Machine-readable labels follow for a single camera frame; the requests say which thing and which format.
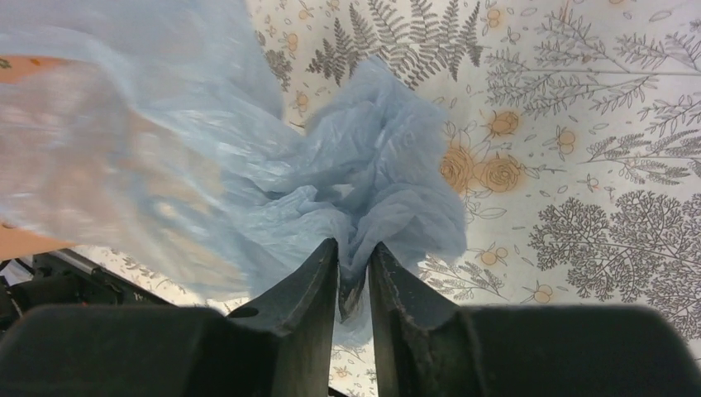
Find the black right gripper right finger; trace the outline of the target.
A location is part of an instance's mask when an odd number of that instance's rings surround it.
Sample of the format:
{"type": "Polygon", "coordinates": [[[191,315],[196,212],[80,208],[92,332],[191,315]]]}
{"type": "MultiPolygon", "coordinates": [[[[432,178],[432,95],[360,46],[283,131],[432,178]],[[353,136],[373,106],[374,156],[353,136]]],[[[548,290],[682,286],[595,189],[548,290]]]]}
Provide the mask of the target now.
{"type": "Polygon", "coordinates": [[[381,396],[697,396],[680,335],[635,305],[454,304],[378,245],[369,261],[381,396]]]}

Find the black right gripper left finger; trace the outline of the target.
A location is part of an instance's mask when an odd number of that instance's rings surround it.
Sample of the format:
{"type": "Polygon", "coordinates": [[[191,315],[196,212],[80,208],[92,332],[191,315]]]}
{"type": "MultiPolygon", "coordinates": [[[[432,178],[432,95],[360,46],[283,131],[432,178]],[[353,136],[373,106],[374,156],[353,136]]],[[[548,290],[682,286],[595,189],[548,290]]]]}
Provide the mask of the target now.
{"type": "Polygon", "coordinates": [[[4,396],[326,396],[337,244],[222,314],[48,304],[1,333],[4,396]]]}

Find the light blue trash bag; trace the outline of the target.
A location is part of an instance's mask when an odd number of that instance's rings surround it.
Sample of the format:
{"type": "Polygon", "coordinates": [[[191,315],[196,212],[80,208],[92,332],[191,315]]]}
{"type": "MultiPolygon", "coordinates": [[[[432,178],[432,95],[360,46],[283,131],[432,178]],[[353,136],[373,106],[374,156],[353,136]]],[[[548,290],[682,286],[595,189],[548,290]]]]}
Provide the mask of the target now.
{"type": "Polygon", "coordinates": [[[465,252],[440,108],[376,58],[299,133],[242,1],[4,1],[3,55],[66,63],[1,86],[1,138],[39,160],[1,187],[15,227],[132,256],[206,299],[256,296],[327,238],[334,339],[370,337],[365,269],[465,252]]]}

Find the orange plastic trash bin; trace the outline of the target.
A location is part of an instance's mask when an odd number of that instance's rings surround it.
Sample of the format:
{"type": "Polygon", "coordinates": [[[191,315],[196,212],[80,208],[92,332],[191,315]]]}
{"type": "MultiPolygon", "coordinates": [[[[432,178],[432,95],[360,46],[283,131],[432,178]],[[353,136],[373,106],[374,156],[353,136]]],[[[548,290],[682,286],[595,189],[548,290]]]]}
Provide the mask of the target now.
{"type": "MultiPolygon", "coordinates": [[[[47,72],[50,69],[64,65],[64,60],[47,57],[31,58],[28,56],[1,56],[1,83],[15,84],[33,74],[47,72]]],[[[30,177],[38,171],[39,160],[33,160],[28,155],[18,155],[10,148],[12,143],[23,142],[21,136],[1,138],[1,187],[16,188],[30,181],[30,177]]],[[[49,251],[72,248],[75,244],[37,235],[15,227],[1,220],[1,259],[10,260],[16,257],[31,256],[49,251]]]]}

